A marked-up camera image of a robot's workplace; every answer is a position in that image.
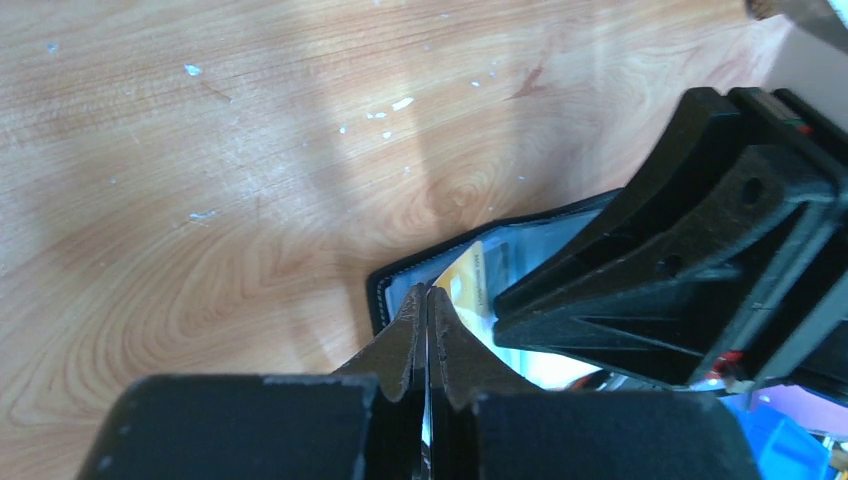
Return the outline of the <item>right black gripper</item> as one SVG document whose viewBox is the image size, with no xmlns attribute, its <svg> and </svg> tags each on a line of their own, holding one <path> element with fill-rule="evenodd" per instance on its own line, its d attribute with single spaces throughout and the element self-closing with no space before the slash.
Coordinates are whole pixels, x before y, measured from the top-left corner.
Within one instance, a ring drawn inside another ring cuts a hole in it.
<svg viewBox="0 0 848 480">
<path fill-rule="evenodd" d="M 738 351 L 755 387 L 846 403 L 847 134 L 789 89 L 731 96 L 761 145 L 729 170 L 741 108 L 687 90 L 628 184 L 496 297 L 498 345 L 667 387 Z"/>
</svg>

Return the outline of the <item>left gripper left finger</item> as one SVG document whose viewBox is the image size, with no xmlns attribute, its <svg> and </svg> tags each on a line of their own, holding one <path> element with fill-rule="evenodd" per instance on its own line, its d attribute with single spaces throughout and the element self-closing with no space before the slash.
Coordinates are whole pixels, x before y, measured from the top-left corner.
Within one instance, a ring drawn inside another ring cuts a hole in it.
<svg viewBox="0 0 848 480">
<path fill-rule="evenodd" d="M 113 404 L 82 479 L 418 479 L 426 290 L 329 374 L 162 374 Z"/>
</svg>

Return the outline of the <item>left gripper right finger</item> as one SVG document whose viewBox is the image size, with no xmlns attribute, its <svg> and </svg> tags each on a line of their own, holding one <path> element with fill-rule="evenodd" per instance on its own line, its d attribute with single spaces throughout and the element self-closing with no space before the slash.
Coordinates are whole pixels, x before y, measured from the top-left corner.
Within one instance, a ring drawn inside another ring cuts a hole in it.
<svg viewBox="0 0 848 480">
<path fill-rule="evenodd" d="M 547 391 L 427 295 L 436 479 L 756 479 L 736 418 L 707 394 Z"/>
</svg>

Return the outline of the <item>yellow credit card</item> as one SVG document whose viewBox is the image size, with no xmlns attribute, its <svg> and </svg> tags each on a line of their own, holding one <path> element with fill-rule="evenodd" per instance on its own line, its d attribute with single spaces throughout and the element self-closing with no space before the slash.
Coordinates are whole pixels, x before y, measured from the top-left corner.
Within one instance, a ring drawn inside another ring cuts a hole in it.
<svg viewBox="0 0 848 480">
<path fill-rule="evenodd" d="M 434 285 L 445 290 L 460 322 L 479 340 L 492 344 L 494 316 L 483 243 L 471 244 L 436 278 Z"/>
</svg>

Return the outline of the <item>black card holder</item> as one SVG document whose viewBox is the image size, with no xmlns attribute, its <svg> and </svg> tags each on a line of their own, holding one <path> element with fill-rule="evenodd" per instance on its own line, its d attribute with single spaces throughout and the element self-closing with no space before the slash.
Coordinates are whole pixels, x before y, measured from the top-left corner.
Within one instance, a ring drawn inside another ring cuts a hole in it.
<svg viewBox="0 0 848 480">
<path fill-rule="evenodd" d="M 461 323 L 508 367 L 535 385 L 560 390 L 598 372 L 566 356 L 499 347 L 494 298 L 564 247 L 614 198 L 599 194 L 538 214 L 496 220 L 373 271 L 366 297 L 374 333 L 397 316 L 407 291 L 442 288 Z"/>
</svg>

